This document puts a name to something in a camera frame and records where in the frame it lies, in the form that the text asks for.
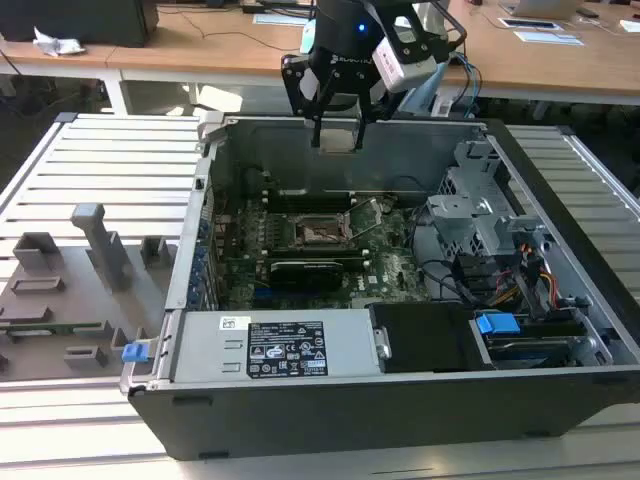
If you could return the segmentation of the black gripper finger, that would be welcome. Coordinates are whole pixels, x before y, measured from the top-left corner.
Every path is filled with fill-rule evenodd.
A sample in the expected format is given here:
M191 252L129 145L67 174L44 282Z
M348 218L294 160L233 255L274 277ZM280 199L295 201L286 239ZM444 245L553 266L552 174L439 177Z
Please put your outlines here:
M322 119L334 96L334 70L317 74L308 55L287 54L281 74L293 114L313 122L311 146L319 148Z
M354 149L363 147L367 126L380 120L384 114L385 84L378 77L373 83L364 87L358 96L358 125L354 131Z

